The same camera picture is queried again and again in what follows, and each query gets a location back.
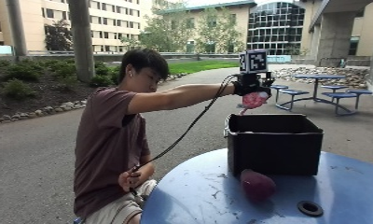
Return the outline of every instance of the table hole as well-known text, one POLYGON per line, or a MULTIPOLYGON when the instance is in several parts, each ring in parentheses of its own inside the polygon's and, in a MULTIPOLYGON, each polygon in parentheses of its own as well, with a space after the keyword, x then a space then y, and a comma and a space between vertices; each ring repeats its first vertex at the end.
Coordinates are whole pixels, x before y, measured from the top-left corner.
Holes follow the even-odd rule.
POLYGON ((321 205, 314 202, 301 201, 298 202, 297 207, 300 211, 310 217, 320 217, 324 214, 321 205))

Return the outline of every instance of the rock border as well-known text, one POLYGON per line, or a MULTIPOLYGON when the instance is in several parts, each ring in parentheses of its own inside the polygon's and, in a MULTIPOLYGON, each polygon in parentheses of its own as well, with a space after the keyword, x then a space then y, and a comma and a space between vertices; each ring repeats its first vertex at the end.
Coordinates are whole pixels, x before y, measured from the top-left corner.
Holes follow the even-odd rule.
MULTIPOLYGON (((171 76, 168 76, 165 81, 161 81, 159 84, 161 84, 163 82, 171 81, 171 80, 175 80, 177 78, 181 78, 187 75, 188 75, 187 73, 171 75, 171 76)), ((83 99, 82 101, 66 102, 60 105, 48 105, 48 106, 35 110, 35 112, 17 113, 13 116, 3 115, 0 117, 0 124, 13 123, 13 122, 15 122, 18 120, 23 120, 23 119, 36 119, 36 118, 40 118, 40 117, 44 117, 48 115, 59 114, 62 112, 86 108, 86 103, 87 103, 87 99, 83 99)))
MULTIPOLYGON (((296 78, 292 75, 297 74, 329 74, 329 75, 344 75, 346 78, 337 78, 337 79, 322 79, 322 85, 348 85, 350 88, 354 89, 366 89, 366 77, 369 76, 369 69, 366 68, 329 68, 329 67, 316 67, 316 68, 283 68, 277 69, 272 72, 275 78, 284 79, 287 81, 293 82, 302 82, 302 83, 313 83, 314 79, 312 78, 296 78)), ((165 81, 175 80, 187 76, 187 73, 176 74, 169 76, 165 81)), ((75 102, 66 102, 56 106, 46 106, 42 109, 38 109, 35 112, 28 113, 17 113, 15 115, 5 115, 0 117, 0 124, 2 123, 11 123, 22 119, 35 119, 47 115, 54 115, 70 110, 80 109, 86 107, 86 99, 82 101, 75 102)))

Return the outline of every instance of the short sleeve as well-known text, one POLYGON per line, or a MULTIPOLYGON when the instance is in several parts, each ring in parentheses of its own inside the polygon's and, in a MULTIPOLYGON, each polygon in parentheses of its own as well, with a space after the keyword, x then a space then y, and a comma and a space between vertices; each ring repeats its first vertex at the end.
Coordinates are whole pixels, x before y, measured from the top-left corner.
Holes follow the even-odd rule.
POLYGON ((94 120, 102 127, 122 127, 122 120, 127 113, 130 102, 136 93, 107 89, 98 91, 91 98, 94 120))

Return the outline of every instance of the black cable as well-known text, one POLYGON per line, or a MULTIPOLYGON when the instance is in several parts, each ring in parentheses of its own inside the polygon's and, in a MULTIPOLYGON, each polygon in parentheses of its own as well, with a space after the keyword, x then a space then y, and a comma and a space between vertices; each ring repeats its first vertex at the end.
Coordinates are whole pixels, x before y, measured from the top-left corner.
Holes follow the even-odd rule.
MULTIPOLYGON (((175 148, 175 146, 177 145, 177 143, 181 141, 181 139, 184 138, 184 136, 187 135, 187 133, 191 131, 191 129, 192 129, 193 126, 196 125, 196 123, 197 123, 197 121, 200 120, 200 118, 203 117, 203 115, 204 115, 204 114, 208 112, 208 110, 211 109, 211 107, 212 107, 215 101, 217 100, 217 98, 220 97, 221 93, 224 92, 224 90, 225 90, 228 84, 231 83, 231 80, 232 80, 233 77, 236 77, 236 75, 229 75, 229 76, 227 76, 227 77, 224 78, 224 80, 223 80, 223 82, 221 82, 221 86, 220 86, 220 88, 219 88, 219 91, 217 91, 216 94, 215 94, 213 100, 212 100, 211 103, 205 106, 205 109, 201 111, 201 113, 200 113, 199 116, 196 117, 195 121, 193 121, 192 124, 189 125, 189 127, 188 127, 185 133, 181 135, 181 137, 180 137, 180 138, 176 140, 176 142, 175 142, 171 146, 168 146, 168 148, 167 148, 163 152, 160 152, 160 154, 157 154, 157 156, 156 156, 152 160, 150 160, 147 163, 150 163, 150 162, 157 160, 160 157, 164 156, 164 154, 167 154, 167 153, 175 148)), ((136 166, 134 171, 136 172, 136 171, 139 170, 139 168, 142 168, 142 166, 144 166, 147 163, 140 164, 139 166, 136 166)))

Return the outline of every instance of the man's right arm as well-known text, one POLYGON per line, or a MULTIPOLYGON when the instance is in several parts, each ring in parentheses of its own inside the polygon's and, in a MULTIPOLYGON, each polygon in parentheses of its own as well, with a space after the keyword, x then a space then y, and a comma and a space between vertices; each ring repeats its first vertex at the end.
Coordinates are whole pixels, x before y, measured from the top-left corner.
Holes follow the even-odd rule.
MULTIPOLYGON (((221 84, 191 84, 154 93, 138 93, 128 105, 127 114, 146 113, 159 110, 173 110, 215 98, 221 84)), ((225 87, 220 96, 231 95, 235 85, 225 87)))

